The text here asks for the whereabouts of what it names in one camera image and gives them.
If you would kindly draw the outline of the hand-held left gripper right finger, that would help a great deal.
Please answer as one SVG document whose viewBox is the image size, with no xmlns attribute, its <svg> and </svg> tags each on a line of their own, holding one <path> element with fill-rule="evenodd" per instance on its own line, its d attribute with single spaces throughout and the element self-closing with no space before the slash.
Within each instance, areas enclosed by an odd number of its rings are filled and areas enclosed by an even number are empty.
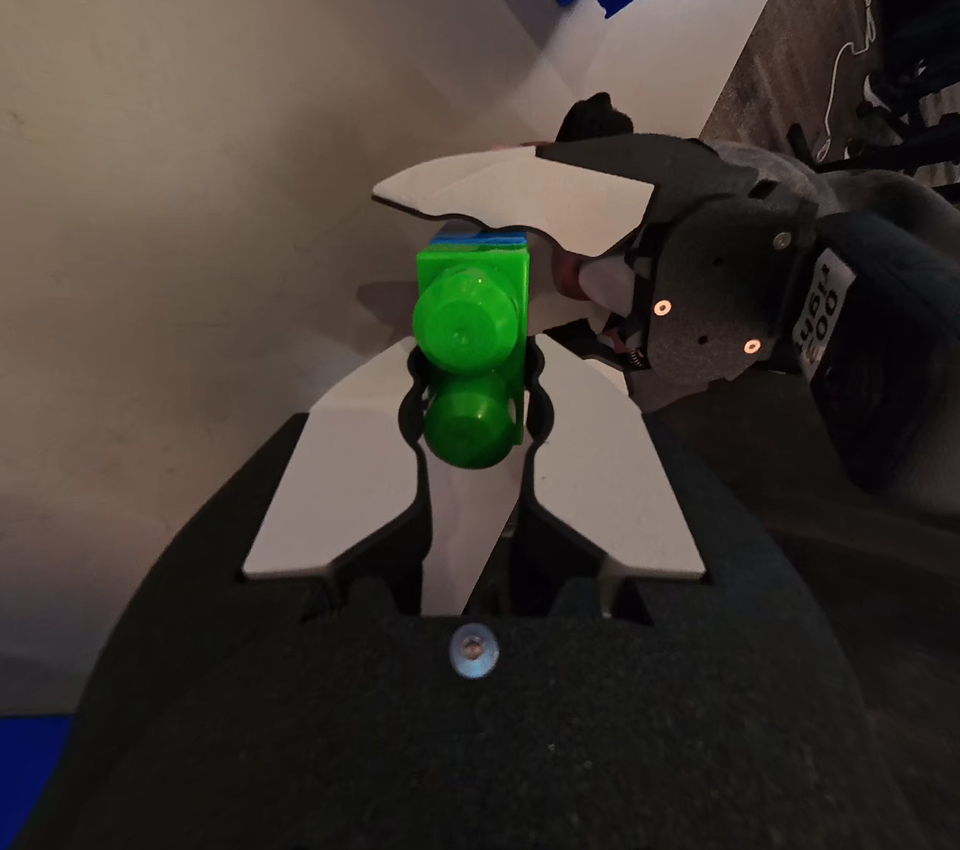
<svg viewBox="0 0 960 850">
<path fill-rule="evenodd" d="M 628 584 L 700 584 L 707 567 L 645 422 L 627 390 L 540 390 L 529 357 L 526 453 L 511 546 L 511 600 L 546 615 L 585 581 L 602 615 Z"/>
</svg>

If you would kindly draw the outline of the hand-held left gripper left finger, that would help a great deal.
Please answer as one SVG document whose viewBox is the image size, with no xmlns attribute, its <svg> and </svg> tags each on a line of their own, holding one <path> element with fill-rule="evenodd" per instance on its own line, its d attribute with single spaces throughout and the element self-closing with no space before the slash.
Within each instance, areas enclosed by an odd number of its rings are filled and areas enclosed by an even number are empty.
<svg viewBox="0 0 960 850">
<path fill-rule="evenodd" d="M 406 337 L 357 367 L 310 409 L 243 565 L 248 580 L 387 583 L 422 612 L 432 515 L 422 362 Z"/>
</svg>

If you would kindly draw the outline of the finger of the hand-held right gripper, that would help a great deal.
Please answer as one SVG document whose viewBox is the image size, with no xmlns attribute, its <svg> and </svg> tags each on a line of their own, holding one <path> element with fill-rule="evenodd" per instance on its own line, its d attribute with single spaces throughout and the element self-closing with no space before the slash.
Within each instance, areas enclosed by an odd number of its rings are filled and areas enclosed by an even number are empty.
<svg viewBox="0 0 960 850">
<path fill-rule="evenodd" d="M 537 155 L 533 147 L 439 157 L 374 185 L 374 201 L 432 220 L 487 230 L 524 228 L 595 259 L 642 225 L 655 185 Z"/>
<path fill-rule="evenodd" d="M 538 366 L 529 371 L 529 384 L 540 390 L 590 390 L 601 379 L 608 388 L 629 390 L 619 355 L 598 340 L 587 316 L 554 318 L 529 333 L 529 357 Z"/>
</svg>

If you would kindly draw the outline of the green two-stud toy block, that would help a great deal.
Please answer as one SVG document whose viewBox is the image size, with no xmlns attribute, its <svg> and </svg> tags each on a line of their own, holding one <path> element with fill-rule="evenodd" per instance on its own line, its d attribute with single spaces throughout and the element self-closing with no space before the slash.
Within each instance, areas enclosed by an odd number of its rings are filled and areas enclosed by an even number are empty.
<svg viewBox="0 0 960 850">
<path fill-rule="evenodd" d="M 430 364 L 424 437 L 432 453 L 488 469 L 522 444 L 530 253 L 416 256 L 416 345 Z"/>
</svg>

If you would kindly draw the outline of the grey desk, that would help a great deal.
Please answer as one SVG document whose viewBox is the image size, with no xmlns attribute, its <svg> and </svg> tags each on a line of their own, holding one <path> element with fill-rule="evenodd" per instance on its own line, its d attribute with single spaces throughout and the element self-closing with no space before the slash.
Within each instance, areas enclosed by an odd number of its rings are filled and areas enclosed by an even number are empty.
<svg viewBox="0 0 960 850">
<path fill-rule="evenodd" d="M 768 0 L 2 0 L 2 715 L 63 713 L 172 536 L 394 333 L 370 190 L 596 91 L 697 136 Z"/>
</svg>

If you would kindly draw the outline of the person's right hand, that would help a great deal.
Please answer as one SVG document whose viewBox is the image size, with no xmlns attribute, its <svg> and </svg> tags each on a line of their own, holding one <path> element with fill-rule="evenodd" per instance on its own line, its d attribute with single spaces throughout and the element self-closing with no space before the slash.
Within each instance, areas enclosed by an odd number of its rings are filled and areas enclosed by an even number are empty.
<svg viewBox="0 0 960 850">
<path fill-rule="evenodd" d="M 583 267 L 589 267 L 593 263 L 592 259 L 555 247 L 551 252 L 550 267 L 556 291 L 570 300 L 595 302 L 595 298 L 586 292 L 581 284 Z"/>
</svg>

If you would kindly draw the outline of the person's dark trousers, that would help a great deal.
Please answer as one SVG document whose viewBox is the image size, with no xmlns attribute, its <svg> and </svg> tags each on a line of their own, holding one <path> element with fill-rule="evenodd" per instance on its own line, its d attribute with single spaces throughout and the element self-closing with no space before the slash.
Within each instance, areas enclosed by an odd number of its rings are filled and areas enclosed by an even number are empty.
<svg viewBox="0 0 960 850">
<path fill-rule="evenodd" d="M 803 577 L 932 848 L 959 847 L 958 529 L 856 489 L 809 401 L 654 413 L 759 517 Z"/>
</svg>

